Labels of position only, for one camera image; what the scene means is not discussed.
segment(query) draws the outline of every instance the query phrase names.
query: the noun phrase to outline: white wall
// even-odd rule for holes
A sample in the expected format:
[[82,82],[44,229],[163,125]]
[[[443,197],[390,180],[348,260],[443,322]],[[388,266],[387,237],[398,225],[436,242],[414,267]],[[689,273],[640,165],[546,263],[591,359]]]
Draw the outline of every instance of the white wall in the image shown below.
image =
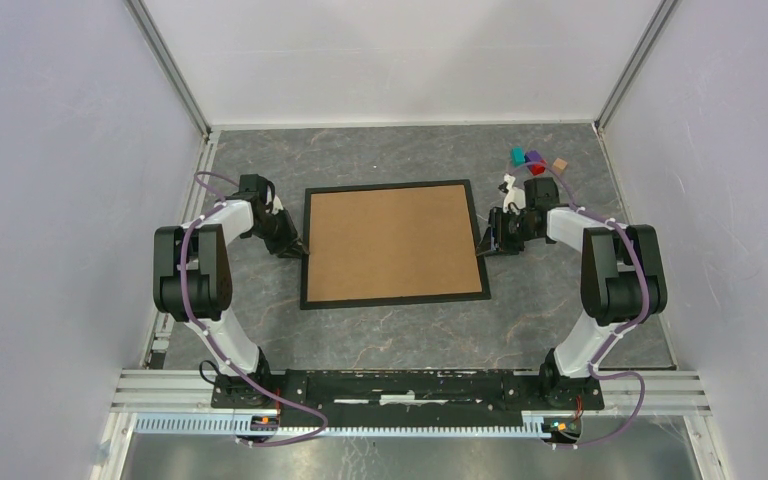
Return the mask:
[[89,474],[200,135],[121,1],[0,1],[0,479]]
[[146,0],[214,124],[587,120],[657,0]]
[[768,478],[768,2],[682,2],[607,144],[736,478]]

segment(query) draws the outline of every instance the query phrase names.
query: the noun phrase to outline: shiny floor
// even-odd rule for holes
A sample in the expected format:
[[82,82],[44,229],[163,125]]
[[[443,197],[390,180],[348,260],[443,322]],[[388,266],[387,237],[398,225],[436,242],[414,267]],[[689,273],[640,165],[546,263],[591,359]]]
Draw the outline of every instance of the shiny floor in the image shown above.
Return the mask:
[[[620,421],[585,418],[584,439]],[[136,435],[123,479],[701,479],[681,418],[638,419],[617,439],[574,452],[540,440],[321,438],[250,449],[229,437]]]
[[[213,171],[272,180],[299,228],[308,187],[467,178],[483,231],[502,201],[497,187],[514,146],[563,158],[579,201],[623,218],[587,124],[226,131]],[[338,310],[299,310],[299,262],[271,257],[256,238],[234,242],[229,256],[232,308],[275,369],[536,368],[581,312],[579,255],[542,241],[520,256],[488,259],[492,300]],[[192,369],[209,358],[186,328],[174,329],[170,343],[164,368]],[[659,319],[627,335],[604,365],[670,367]]]

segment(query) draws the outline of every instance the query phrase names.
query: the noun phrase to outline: brown board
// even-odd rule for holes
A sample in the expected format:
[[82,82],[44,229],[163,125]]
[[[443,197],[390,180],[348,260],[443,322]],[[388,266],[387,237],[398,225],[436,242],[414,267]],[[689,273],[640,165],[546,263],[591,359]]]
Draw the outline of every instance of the brown board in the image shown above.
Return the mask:
[[306,191],[301,308],[490,298],[469,180]]

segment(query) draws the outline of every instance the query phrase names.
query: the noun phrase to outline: metal corner post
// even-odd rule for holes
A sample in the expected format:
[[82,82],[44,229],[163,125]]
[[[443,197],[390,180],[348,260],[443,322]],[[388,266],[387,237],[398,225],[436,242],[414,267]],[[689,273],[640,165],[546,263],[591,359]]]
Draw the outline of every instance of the metal corner post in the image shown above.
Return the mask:
[[619,80],[617,80],[614,89],[608,96],[608,101],[605,102],[605,106],[602,107],[602,111],[599,112],[599,116],[596,117],[595,126],[597,129],[605,128],[605,125],[611,120],[611,117],[617,110],[620,100],[625,96],[631,82],[634,80],[634,77],[637,76],[640,66],[643,65],[644,60],[649,56],[652,46],[655,44],[664,25],[666,25],[679,2],[680,0],[661,0],[661,3],[655,10],[655,14],[652,16],[652,20],[650,20],[649,25],[646,26],[643,36],[641,36],[640,41],[637,42],[637,46],[634,48],[634,52],[631,54],[631,58],[629,58]]
[[134,16],[137,25],[145,36],[146,42],[154,52],[154,56],[160,63],[160,68],[163,69],[163,73],[169,79],[172,87],[175,89],[175,93],[184,103],[184,107],[187,109],[187,113],[196,128],[201,131],[202,135],[207,138],[210,135],[210,123],[208,123],[204,114],[196,102],[193,93],[187,86],[187,82],[184,81],[184,76],[175,64],[175,60],[172,58],[172,54],[166,47],[166,43],[163,41],[163,37],[160,36],[160,32],[155,25],[154,20],[151,18],[151,14],[145,6],[143,0],[124,0],[125,5],[131,14]]

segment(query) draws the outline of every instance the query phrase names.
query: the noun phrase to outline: black frame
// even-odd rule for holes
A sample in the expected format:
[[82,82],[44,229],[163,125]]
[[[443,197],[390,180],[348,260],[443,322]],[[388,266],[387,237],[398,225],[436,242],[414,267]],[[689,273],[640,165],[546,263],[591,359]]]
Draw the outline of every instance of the black frame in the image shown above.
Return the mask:
[[[409,183],[384,183],[376,185],[350,185],[343,187],[322,187],[308,188],[305,190],[305,218],[304,218],[304,242],[310,245],[310,198],[318,193],[341,193],[341,192],[360,192],[368,190],[395,190],[401,188],[422,188],[422,187],[443,187],[449,185],[461,185],[464,187],[466,195],[466,205],[469,214],[470,224],[472,225],[473,243],[477,247],[481,241],[481,234],[478,229],[478,223],[475,215],[475,202],[472,198],[472,186],[467,179],[462,180],[439,180],[433,182],[409,182]],[[380,307],[392,305],[416,305],[421,303],[444,303],[444,302],[462,302],[468,300],[489,300],[490,281],[487,278],[487,266],[484,263],[484,257],[476,257],[478,262],[478,276],[481,282],[481,291],[470,293],[449,293],[442,295],[418,295],[414,297],[386,297],[386,298],[365,298],[358,300],[329,300],[324,302],[310,302],[307,300],[307,269],[308,256],[302,257],[302,279],[301,291],[299,294],[299,308],[301,310],[319,310],[330,308],[350,308],[350,307]]]

